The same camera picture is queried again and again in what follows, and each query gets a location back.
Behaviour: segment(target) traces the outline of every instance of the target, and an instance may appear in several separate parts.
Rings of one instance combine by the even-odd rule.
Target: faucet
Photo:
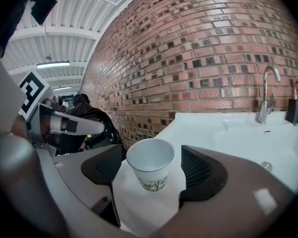
[[[266,123],[266,117],[267,117],[267,110],[268,110],[268,102],[267,102],[267,77],[269,74],[269,71],[272,71],[275,75],[275,80],[277,82],[280,82],[280,76],[279,76],[279,72],[277,71],[277,69],[271,65],[268,65],[265,69],[264,72],[264,96],[263,96],[263,100],[260,104],[260,112],[259,112],[259,116],[257,118],[257,121],[261,124],[265,124]]]

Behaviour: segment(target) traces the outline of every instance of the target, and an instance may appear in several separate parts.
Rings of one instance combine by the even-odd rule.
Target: red brick
[[[260,97],[263,97],[263,89],[259,88]],[[271,93],[274,93],[275,97],[292,97],[293,88],[292,87],[268,87],[267,96],[270,96]]]
[[[249,85],[250,80],[249,76],[232,76],[231,77],[232,85]]]
[[[161,21],[161,27],[159,27],[159,32],[162,32],[163,30],[168,29],[168,28],[172,27],[173,25],[174,25],[173,21],[171,21],[167,24],[165,24],[165,23],[163,23],[163,21]]]
[[[249,16],[248,14],[235,14],[234,15],[237,19],[245,19],[245,20],[249,20]]]
[[[167,51],[164,51],[162,53],[162,55],[163,55],[164,58],[168,58],[168,57],[174,56],[174,55],[176,55],[178,53],[180,53],[179,48],[178,47],[174,47],[172,49],[169,49]]]
[[[181,31],[178,32],[178,34],[179,34],[180,37],[182,37],[182,36],[188,34],[188,30],[187,29],[181,30]]]
[[[195,9],[190,9],[190,10],[185,10],[185,11],[181,12],[180,15],[183,17],[183,16],[189,15],[191,13],[195,13],[195,12],[196,12]]]
[[[194,25],[197,25],[197,24],[201,24],[199,19],[191,19],[191,20],[186,22],[187,26],[194,26]]]
[[[210,15],[223,14],[223,12],[220,9],[215,9],[215,10],[207,10],[206,14],[210,16]]]
[[[166,74],[173,74],[176,72],[180,72],[183,71],[183,67],[182,64],[178,63],[175,65],[170,65],[165,69]]]
[[[196,100],[197,99],[197,92],[196,91],[187,91],[187,92],[182,92],[181,93],[182,100]]]
[[[289,99],[276,99],[275,100],[275,106],[276,108],[286,108],[288,106]]]
[[[150,73],[150,72],[153,72],[153,71],[156,70],[156,69],[159,69],[159,63],[158,63],[158,62],[149,65],[149,66],[146,68],[146,72],[147,72],[147,73]]]
[[[210,56],[213,55],[213,49],[210,47],[197,49],[194,50],[194,55],[196,58]]]
[[[251,46],[250,45],[238,45],[238,44],[233,44],[233,45],[218,45],[215,46],[215,52],[217,54],[226,54],[226,53],[240,53],[240,52],[252,52]]]
[[[171,95],[171,100],[172,101],[180,101],[180,95],[179,93],[172,93]]]
[[[190,4],[190,2],[189,2],[189,1],[187,1],[187,2],[182,2],[182,3],[180,3],[180,4],[177,4],[175,7],[178,9],[178,8],[181,8],[181,7],[187,6],[187,5],[189,5],[189,4]]]
[[[251,109],[252,108],[252,100],[250,100],[250,99],[234,100],[233,106],[235,109]]]
[[[244,34],[253,34],[253,35],[259,35],[259,29],[254,27],[242,27],[242,31]]]
[[[217,21],[213,22],[215,27],[225,27],[225,26],[231,26],[229,21]]]
[[[154,87],[160,85],[160,78],[148,81],[148,87]]]
[[[266,47],[260,44],[253,44],[252,51],[255,53],[267,53]]]
[[[172,103],[173,110],[191,110],[190,102],[176,102]]]
[[[137,117],[134,118],[136,122],[147,123],[147,118]]]
[[[272,24],[268,24],[268,23],[260,23],[260,26],[262,28],[269,29],[269,30],[273,30],[274,29],[273,25]]]
[[[286,59],[284,57],[280,57],[280,56],[273,56],[275,64],[277,65],[286,65]]]
[[[192,83],[193,83],[193,88],[194,88],[194,89],[201,88],[200,80],[199,80],[199,79],[192,80]]]
[[[256,65],[255,64],[235,64],[235,69],[236,69],[236,72],[235,73],[245,73],[243,70],[242,70],[242,66],[247,66],[247,71],[248,73],[256,73]],[[223,65],[221,66],[220,68],[221,70],[221,74],[222,75],[225,75],[225,74],[235,74],[235,73],[231,73],[228,69],[228,66],[227,65]]]
[[[228,100],[201,100],[192,101],[192,110],[212,110],[212,109],[230,109],[232,108],[232,102]]]
[[[281,46],[279,40],[274,39],[274,38],[266,38],[268,44],[273,45],[273,46]]]
[[[201,1],[203,1],[203,2],[200,2],[200,6],[215,4],[215,2],[213,0],[207,0],[207,1],[201,0]]]
[[[199,91],[200,99],[218,98],[219,89],[202,89]]]
[[[194,19],[194,18],[201,18],[206,16],[206,13],[204,11],[200,11],[197,13],[193,13],[193,14],[189,14],[187,16],[184,16],[184,20],[190,20],[190,19]]]
[[[193,58],[193,55],[191,52],[184,52],[182,53],[182,59],[183,61],[185,60],[189,60],[189,59],[192,59]]]
[[[168,114],[162,111],[151,111],[148,117],[166,118]]]
[[[163,102],[170,102],[170,101],[172,101],[171,94],[164,94],[164,95],[162,95],[161,99],[162,99]]]
[[[172,92],[177,92],[177,91],[188,90],[189,86],[187,82],[180,82],[180,83],[171,84],[170,88]]]
[[[204,39],[207,37],[207,33],[205,31],[192,33],[192,34],[189,34],[188,37],[190,41],[197,40],[197,39]]]
[[[288,77],[281,77],[280,85],[289,86],[290,85],[290,79]]]
[[[152,129],[156,131],[163,131],[166,128],[166,126],[163,125],[153,125]]]
[[[264,84],[264,77],[263,75],[255,75],[255,76],[252,76],[250,78],[251,80],[251,85],[260,85],[262,86]],[[269,85],[278,85],[278,83],[275,81],[275,79],[273,80],[272,76],[269,76],[268,77],[268,84]]]
[[[283,83],[283,85],[285,86],[285,85],[289,84],[289,81],[287,80],[287,78],[281,77],[281,83]],[[281,83],[277,82],[273,75],[268,75],[268,78],[267,78],[267,84],[268,85],[279,85]]]
[[[160,103],[160,104],[146,104],[144,105],[146,110],[171,110],[172,105],[170,103]]]
[[[163,21],[164,19],[166,19],[166,18],[168,18],[168,17],[170,17],[170,13],[167,13],[167,14],[165,14],[165,15],[159,17],[159,18],[157,19],[157,22]]]
[[[162,43],[172,41],[172,40],[176,39],[177,37],[178,37],[178,35],[176,33],[169,34],[169,35],[162,38]]]
[[[195,70],[183,71],[179,73],[179,80],[188,80],[188,79],[193,79],[197,77],[198,77],[198,74]]]
[[[151,124],[161,124],[161,120],[160,119],[151,119]]]
[[[161,53],[161,52],[167,50],[168,48],[169,48],[169,47],[168,47],[167,44],[163,44],[163,45],[159,46],[159,48],[158,48],[159,53]]]
[[[242,54],[226,55],[225,58],[226,58],[227,63],[245,62],[244,56]]]
[[[229,9],[223,9],[224,13],[246,13],[245,9],[240,8],[229,8]]]
[[[135,78],[132,81],[130,81],[131,86],[140,84],[140,78]]]
[[[155,56],[155,54],[156,54],[156,50],[151,50],[151,51],[145,53],[145,59],[151,58],[151,57]]]
[[[135,93],[133,93],[133,98],[139,98],[139,97],[142,97],[142,95],[143,95],[142,91],[135,92]]]
[[[248,87],[227,87],[221,89],[221,96],[225,97],[248,97],[253,96],[253,88]]]
[[[217,66],[214,67],[203,67],[199,69],[199,77],[211,77],[217,76],[219,74],[219,69]]]
[[[213,25],[211,23],[204,23],[196,26],[191,26],[189,29],[191,32],[195,32],[195,31],[208,30],[211,28],[213,28]]]
[[[219,40],[222,44],[239,42],[236,36],[220,36]]]
[[[168,92],[170,92],[170,86],[166,85],[166,86],[160,86],[160,87],[144,90],[143,96],[150,96],[150,95],[168,93]]]
[[[155,103],[155,102],[161,102],[161,96],[160,95],[153,95],[148,97],[149,103]]]

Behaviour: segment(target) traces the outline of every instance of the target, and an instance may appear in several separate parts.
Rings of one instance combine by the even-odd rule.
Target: brick wall
[[[134,0],[109,26],[81,92],[125,146],[157,135],[176,112],[257,111],[263,71],[275,109],[298,75],[298,26],[279,0]]]

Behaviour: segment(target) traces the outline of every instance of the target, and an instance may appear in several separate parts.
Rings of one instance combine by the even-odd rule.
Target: paper cup
[[[127,162],[141,185],[149,191],[160,191],[166,186],[173,157],[172,145],[155,138],[139,141],[127,152]]]

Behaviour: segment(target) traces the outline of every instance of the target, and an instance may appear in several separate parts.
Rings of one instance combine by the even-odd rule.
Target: fluorescent light
[[[58,91],[58,90],[64,90],[64,89],[70,89],[72,88],[71,86],[68,87],[60,87],[60,88],[55,88],[54,91]]]
[[[47,63],[39,63],[36,65],[38,69],[44,69],[44,68],[51,68],[51,67],[62,67],[62,66],[70,66],[69,61],[62,61],[62,62],[47,62]]]

